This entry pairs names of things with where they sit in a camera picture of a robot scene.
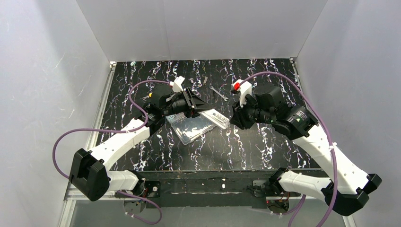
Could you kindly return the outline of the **white remote control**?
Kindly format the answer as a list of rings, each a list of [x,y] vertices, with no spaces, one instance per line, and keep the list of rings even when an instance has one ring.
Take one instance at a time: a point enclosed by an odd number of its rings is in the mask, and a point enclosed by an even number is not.
[[[230,124],[229,119],[215,109],[201,111],[199,114],[207,118],[221,129],[226,129]]]

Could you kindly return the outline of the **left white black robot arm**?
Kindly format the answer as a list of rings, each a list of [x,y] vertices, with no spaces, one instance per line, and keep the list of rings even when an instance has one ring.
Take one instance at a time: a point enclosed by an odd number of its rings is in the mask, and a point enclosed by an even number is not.
[[[124,128],[105,142],[89,151],[81,148],[73,157],[69,182],[90,201],[96,201],[107,192],[130,191],[141,196],[145,191],[145,177],[135,170],[113,171],[114,163],[130,149],[156,133],[166,117],[184,114],[187,118],[200,115],[212,119],[212,105],[203,101],[190,88],[174,89],[167,85],[156,86],[149,100]]]

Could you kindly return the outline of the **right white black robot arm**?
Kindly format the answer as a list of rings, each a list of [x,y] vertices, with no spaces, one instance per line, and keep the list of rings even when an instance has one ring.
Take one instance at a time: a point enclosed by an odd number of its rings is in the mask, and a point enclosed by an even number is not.
[[[231,124],[242,130],[256,123],[270,124],[276,132],[306,151],[327,174],[313,177],[281,167],[267,181],[251,187],[255,195],[296,192],[332,204],[333,211],[342,216],[349,216],[367,204],[369,194],[382,183],[381,177],[361,170],[330,143],[309,110],[288,104],[276,86],[254,90],[249,82],[238,80],[232,87],[233,93],[240,97],[232,106]]]

